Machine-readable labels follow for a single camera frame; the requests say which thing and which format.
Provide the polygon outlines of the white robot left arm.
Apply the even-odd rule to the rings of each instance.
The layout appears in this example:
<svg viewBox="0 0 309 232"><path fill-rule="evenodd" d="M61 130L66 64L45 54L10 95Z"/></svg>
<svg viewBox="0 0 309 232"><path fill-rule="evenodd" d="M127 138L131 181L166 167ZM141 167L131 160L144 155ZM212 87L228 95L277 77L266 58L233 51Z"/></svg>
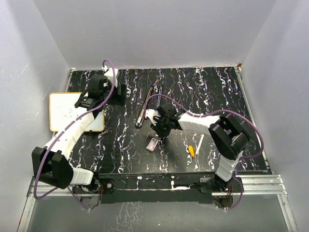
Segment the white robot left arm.
<svg viewBox="0 0 309 232"><path fill-rule="evenodd" d="M104 106L124 106L126 86L117 83L118 70L108 70L103 75L91 77L87 89L80 95L71 111L70 122L66 122L57 134L43 147L32 151L32 165L37 181L56 188L82 185L90 193L99 189L100 181L94 172L72 167L69 163L71 151L88 126L101 115Z"/></svg>

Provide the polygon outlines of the red staple box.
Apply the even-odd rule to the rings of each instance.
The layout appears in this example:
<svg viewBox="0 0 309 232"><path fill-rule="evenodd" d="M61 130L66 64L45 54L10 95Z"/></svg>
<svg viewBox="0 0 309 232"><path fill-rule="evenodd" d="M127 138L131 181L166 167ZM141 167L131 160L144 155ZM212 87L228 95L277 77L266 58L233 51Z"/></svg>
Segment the red staple box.
<svg viewBox="0 0 309 232"><path fill-rule="evenodd" d="M156 146L159 144L159 141L160 141L160 138L157 135L155 135L148 143L146 149L150 152L153 152Z"/></svg>

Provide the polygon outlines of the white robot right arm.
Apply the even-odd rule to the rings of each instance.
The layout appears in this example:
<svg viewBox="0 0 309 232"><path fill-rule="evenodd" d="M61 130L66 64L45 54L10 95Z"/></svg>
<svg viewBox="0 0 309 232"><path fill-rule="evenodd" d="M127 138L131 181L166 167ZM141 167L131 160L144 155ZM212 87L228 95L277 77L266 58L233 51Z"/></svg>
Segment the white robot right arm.
<svg viewBox="0 0 309 232"><path fill-rule="evenodd" d="M232 114L201 117L184 110L177 111L165 103L155 110L146 110L145 117L151 120L151 128L160 138L167 137L171 130L190 130L211 136L220 160L214 178L208 183L222 192L232 187L232 177L250 141L248 132Z"/></svg>

